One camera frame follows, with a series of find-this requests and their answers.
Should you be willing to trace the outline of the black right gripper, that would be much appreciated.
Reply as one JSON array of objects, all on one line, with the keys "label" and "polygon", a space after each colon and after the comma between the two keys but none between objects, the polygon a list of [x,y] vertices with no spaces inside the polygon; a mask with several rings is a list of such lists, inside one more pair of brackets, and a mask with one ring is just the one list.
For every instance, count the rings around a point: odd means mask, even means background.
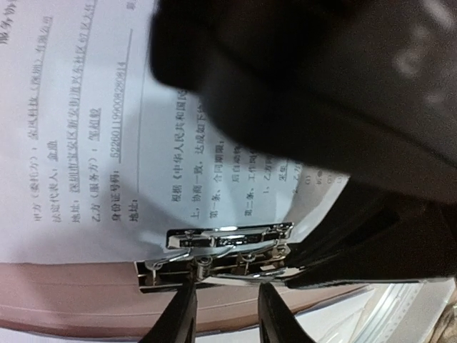
[{"label": "black right gripper", "polygon": [[456,205],[349,181],[321,223],[293,244],[290,289],[414,283],[456,276]]}]

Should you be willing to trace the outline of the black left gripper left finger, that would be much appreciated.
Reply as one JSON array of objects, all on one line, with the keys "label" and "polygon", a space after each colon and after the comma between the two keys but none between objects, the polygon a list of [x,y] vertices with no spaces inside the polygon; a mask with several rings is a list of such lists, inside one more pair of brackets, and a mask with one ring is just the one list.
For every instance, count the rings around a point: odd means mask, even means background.
[{"label": "black left gripper left finger", "polygon": [[142,343],[192,343],[196,341],[197,294],[193,282],[183,285],[169,302]]}]

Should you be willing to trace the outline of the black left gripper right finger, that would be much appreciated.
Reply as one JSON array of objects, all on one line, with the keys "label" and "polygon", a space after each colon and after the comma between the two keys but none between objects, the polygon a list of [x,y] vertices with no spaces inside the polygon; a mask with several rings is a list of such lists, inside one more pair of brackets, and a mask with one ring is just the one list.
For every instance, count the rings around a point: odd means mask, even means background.
[{"label": "black left gripper right finger", "polygon": [[315,343],[269,283],[258,289],[258,326],[263,343]]}]

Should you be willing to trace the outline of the brown paper folder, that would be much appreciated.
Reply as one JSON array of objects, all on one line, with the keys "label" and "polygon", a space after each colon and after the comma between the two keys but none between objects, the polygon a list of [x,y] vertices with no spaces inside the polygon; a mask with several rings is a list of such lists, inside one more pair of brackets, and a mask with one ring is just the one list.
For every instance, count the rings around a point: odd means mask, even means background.
[{"label": "brown paper folder", "polygon": [[[297,313],[362,287],[277,290]],[[236,331],[257,323],[258,287],[210,287],[197,294],[199,333]],[[9,329],[78,338],[140,337],[174,295],[141,293],[133,263],[1,263],[1,327]]]}]

